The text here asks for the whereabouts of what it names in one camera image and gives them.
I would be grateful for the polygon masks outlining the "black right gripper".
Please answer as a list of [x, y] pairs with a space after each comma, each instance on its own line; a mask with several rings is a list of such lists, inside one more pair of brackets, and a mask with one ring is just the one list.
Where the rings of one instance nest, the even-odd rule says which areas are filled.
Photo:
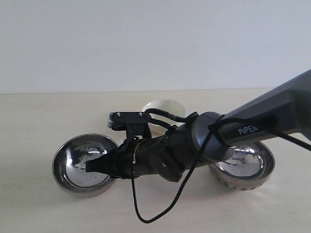
[[86, 161], [86, 172], [106, 174], [113, 179], [132, 179], [133, 151], [135, 139], [125, 139], [107, 155]]

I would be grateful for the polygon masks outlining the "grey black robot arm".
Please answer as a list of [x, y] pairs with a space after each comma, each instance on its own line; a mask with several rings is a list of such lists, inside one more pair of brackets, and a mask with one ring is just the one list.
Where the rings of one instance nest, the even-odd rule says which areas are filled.
[[234, 147], [292, 133], [311, 135], [311, 73], [287, 81], [247, 104], [221, 115], [192, 113], [176, 120], [180, 126], [164, 124], [166, 132], [152, 137], [152, 114], [114, 112], [108, 126], [125, 131], [126, 139], [106, 155], [86, 162], [86, 172], [131, 179], [157, 174], [177, 182], [185, 170], [230, 157]]

